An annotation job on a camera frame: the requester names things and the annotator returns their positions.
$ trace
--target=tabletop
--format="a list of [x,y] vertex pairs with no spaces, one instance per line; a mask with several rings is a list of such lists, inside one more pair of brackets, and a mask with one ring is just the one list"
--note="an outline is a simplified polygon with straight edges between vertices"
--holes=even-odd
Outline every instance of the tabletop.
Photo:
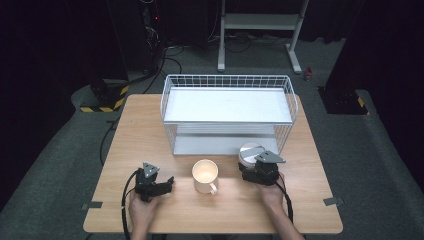
[[[157,183],[175,178],[172,192],[162,196],[151,233],[276,233],[256,187],[242,180],[237,156],[171,153],[160,100],[160,94],[127,98],[92,199],[102,205],[88,210],[84,229],[123,232],[120,205],[125,183],[148,162],[160,167]],[[298,118],[281,153],[286,163],[279,164],[292,200],[294,224],[303,234],[340,233],[343,224],[337,207],[323,201],[333,195],[299,98],[298,106]],[[215,196],[194,189],[191,169],[201,159],[218,165]]]

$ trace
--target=white metal frame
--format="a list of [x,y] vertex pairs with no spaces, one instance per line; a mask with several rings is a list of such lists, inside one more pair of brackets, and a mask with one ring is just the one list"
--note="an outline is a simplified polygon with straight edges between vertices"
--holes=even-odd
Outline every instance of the white metal frame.
[[222,0],[218,71],[225,71],[225,29],[268,29],[293,31],[292,41],[286,44],[286,49],[293,66],[293,71],[296,74],[302,73],[302,68],[297,60],[294,48],[299,37],[303,19],[305,18],[308,3],[309,0],[303,0],[299,14],[226,14],[225,0]]

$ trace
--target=white mug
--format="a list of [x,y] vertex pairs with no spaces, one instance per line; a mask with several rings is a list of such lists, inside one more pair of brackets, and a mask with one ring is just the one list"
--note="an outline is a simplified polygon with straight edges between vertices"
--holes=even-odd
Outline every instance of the white mug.
[[218,194],[218,166],[211,160],[202,159],[192,169],[194,188],[201,193]]

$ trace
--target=wire basket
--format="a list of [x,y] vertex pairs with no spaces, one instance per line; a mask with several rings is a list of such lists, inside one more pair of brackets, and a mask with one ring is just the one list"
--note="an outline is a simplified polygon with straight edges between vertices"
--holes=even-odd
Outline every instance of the wire basket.
[[297,111],[286,75],[168,75],[161,100],[175,155],[238,155],[246,142],[281,153]]

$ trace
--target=person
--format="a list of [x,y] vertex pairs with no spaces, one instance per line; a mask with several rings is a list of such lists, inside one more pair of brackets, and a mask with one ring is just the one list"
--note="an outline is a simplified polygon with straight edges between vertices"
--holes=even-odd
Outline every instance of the person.
[[[283,186],[282,178],[277,180],[280,186]],[[304,239],[293,223],[290,221],[286,212],[283,209],[282,202],[284,194],[274,184],[272,186],[264,186],[255,184],[259,189],[261,199],[265,205],[266,211],[270,216],[275,228],[282,240],[298,240]],[[133,223],[131,232],[131,240],[146,240],[149,227],[154,219],[157,205],[160,201],[160,196],[151,198],[150,202],[141,201],[140,195],[131,191],[130,204],[128,211]]]

